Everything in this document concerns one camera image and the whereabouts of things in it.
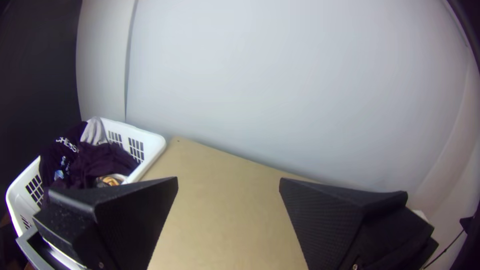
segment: white wall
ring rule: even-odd
[[[143,0],[126,120],[311,178],[414,191],[449,140],[467,63],[437,0]]]
[[[440,254],[462,231],[459,219],[475,214],[480,200],[480,138],[476,142],[469,162],[451,192],[430,218],[435,224],[432,237],[439,243],[433,258]],[[428,270],[450,269],[466,239],[466,233],[444,253]]]
[[[126,64],[136,0],[83,0],[76,43],[76,85],[83,120],[125,121]]]

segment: dark t-shirt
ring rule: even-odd
[[[70,165],[78,157],[78,145],[86,126],[87,122],[82,122],[73,127],[40,153],[38,172],[44,187],[69,177]]]

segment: laundry basket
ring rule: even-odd
[[[137,182],[165,150],[167,145],[165,139],[158,134],[122,122],[105,118],[101,118],[101,121],[108,141],[120,145],[140,163],[123,184]],[[39,175],[39,164],[40,157],[37,157],[6,191],[6,204],[18,236],[32,226],[32,216],[42,205],[44,191]]]

